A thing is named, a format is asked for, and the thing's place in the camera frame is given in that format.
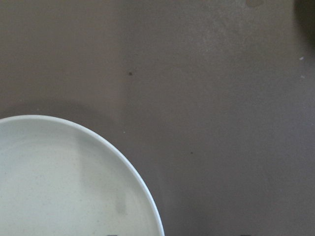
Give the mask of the white round plate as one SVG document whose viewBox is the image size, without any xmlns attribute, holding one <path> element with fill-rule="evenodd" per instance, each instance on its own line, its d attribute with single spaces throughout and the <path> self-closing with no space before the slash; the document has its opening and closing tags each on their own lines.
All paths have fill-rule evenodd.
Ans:
<svg viewBox="0 0 315 236">
<path fill-rule="evenodd" d="M 162 236 L 156 204 L 131 163 L 71 121 L 0 121 L 3 236 Z"/>
</svg>

